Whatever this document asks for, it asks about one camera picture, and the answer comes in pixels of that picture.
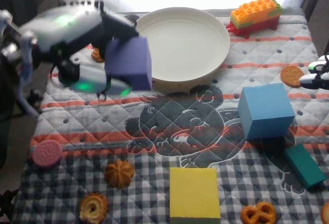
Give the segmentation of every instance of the checkered fabric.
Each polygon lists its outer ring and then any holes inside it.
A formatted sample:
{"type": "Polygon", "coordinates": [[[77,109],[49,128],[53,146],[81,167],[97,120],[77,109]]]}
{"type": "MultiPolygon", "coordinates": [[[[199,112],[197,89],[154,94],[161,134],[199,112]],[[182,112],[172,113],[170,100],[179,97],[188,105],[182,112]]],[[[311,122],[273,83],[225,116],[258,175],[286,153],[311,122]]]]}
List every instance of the checkered fabric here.
{"type": "MultiPolygon", "coordinates": [[[[212,12],[229,23],[228,16],[212,12]]],[[[95,95],[49,83],[31,151],[54,139],[63,158],[48,170],[27,160],[12,223],[80,223],[79,204],[95,192],[108,200],[104,223],[169,223],[169,168],[183,166],[217,169],[221,224],[242,223],[242,208],[259,201],[275,206],[277,223],[322,223],[328,182],[306,191],[282,151],[304,143],[329,176],[329,94],[285,86],[296,118],[281,139],[245,141],[236,110],[242,87],[279,83],[286,65],[308,72],[308,63],[318,57],[306,20],[286,11],[277,31],[230,38],[229,54],[210,86],[198,83],[183,92],[157,86],[154,92],[100,102],[95,95]],[[131,185],[121,190],[104,179],[106,166],[116,159],[127,160],[136,171],[131,185]]],[[[83,49],[72,59],[91,62],[90,53],[83,49]]]]}

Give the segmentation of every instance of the green light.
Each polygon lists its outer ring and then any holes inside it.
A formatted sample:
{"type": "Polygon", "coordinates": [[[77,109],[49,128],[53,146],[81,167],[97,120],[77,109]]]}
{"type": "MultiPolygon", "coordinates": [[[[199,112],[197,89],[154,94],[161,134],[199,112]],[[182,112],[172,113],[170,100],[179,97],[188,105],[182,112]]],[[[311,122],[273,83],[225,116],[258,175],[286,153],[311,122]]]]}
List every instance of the green light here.
{"type": "Polygon", "coordinates": [[[62,15],[56,19],[56,23],[58,23],[59,25],[65,26],[68,23],[72,22],[73,20],[74,20],[74,17],[71,15],[62,15]]]}
{"type": "Polygon", "coordinates": [[[131,91],[132,91],[131,88],[125,89],[123,92],[121,92],[120,96],[124,97],[124,96],[128,95],[131,91]]]}
{"type": "Polygon", "coordinates": [[[80,83],[76,85],[76,89],[80,91],[89,91],[93,89],[93,86],[88,83],[80,83]]]}

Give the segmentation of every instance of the red lego base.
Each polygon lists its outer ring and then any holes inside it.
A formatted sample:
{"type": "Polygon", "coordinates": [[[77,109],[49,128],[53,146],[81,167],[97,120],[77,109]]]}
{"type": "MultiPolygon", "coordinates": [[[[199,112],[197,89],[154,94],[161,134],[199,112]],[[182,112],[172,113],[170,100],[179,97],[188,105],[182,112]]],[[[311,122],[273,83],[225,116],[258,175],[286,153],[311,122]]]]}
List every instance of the red lego base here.
{"type": "Polygon", "coordinates": [[[228,32],[233,32],[234,35],[244,36],[246,39],[248,39],[249,35],[255,31],[264,30],[267,28],[276,30],[279,18],[280,18],[280,16],[271,18],[270,20],[265,20],[265,21],[259,22],[257,24],[249,25],[249,26],[246,26],[246,27],[240,28],[240,29],[237,29],[235,27],[234,23],[232,23],[232,21],[230,21],[230,23],[226,26],[226,29],[228,32]]]}

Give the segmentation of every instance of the gingham pattern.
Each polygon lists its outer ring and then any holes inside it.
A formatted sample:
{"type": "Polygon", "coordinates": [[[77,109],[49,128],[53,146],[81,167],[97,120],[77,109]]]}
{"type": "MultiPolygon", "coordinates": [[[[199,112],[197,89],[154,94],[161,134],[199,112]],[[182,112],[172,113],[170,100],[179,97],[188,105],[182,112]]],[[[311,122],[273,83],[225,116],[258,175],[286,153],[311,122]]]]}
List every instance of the gingham pattern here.
{"type": "MultiPolygon", "coordinates": [[[[218,19],[224,24],[229,22],[228,17],[218,19]]],[[[265,38],[263,42],[241,42],[241,38],[231,35],[226,66],[213,80],[213,85],[226,95],[223,104],[216,108],[218,112],[236,109],[243,86],[281,82],[281,67],[265,65],[293,63],[307,72],[304,63],[317,60],[304,17],[284,15],[279,24],[277,31],[265,30],[252,36],[265,38]],[[262,66],[233,67],[245,63],[262,66]]],[[[72,58],[75,57],[89,61],[90,49],[72,58]]],[[[294,142],[307,143],[306,148],[329,176],[329,147],[325,145],[326,134],[329,134],[326,91],[285,88],[297,114],[294,142]]],[[[92,192],[99,192],[108,199],[104,223],[169,223],[169,168],[185,165],[186,161],[187,166],[195,166],[193,162],[198,154],[186,158],[162,156],[154,151],[136,155],[127,152],[132,138],[124,133],[126,120],[139,118],[145,109],[145,103],[136,99],[154,94],[160,92],[134,92],[114,103],[108,97],[107,105],[98,105],[93,103],[95,95],[57,89],[48,84],[31,150],[43,139],[56,137],[62,143],[63,158],[49,170],[39,169],[28,159],[12,222],[79,223],[80,201],[92,192]],[[125,159],[135,167],[136,174],[128,188],[112,189],[104,180],[107,164],[115,159],[125,159]]],[[[217,168],[221,224],[241,223],[241,209],[261,200],[275,206],[277,223],[321,223],[319,213],[329,197],[328,183],[319,191],[295,193],[285,181],[289,177],[287,170],[280,170],[261,146],[245,142],[240,151],[210,166],[217,168]]]]}

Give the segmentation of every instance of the cartoon bear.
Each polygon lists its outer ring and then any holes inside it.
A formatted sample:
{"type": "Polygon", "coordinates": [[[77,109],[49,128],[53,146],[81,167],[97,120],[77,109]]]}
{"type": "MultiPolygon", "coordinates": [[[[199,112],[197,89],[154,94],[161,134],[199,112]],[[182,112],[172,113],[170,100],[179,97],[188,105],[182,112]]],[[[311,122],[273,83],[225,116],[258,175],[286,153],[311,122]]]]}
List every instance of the cartoon bear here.
{"type": "MultiPolygon", "coordinates": [[[[163,156],[179,156],[182,167],[209,167],[232,158],[245,144],[237,109],[216,110],[223,103],[218,87],[198,85],[189,93],[153,96],[144,101],[140,117],[126,120],[126,131],[135,138],[127,147],[129,153],[154,150],[163,156]]],[[[293,132],[289,130],[280,143],[282,146],[263,140],[264,155],[280,170],[282,188],[301,193],[304,188],[281,151],[295,144],[293,132]]]]}

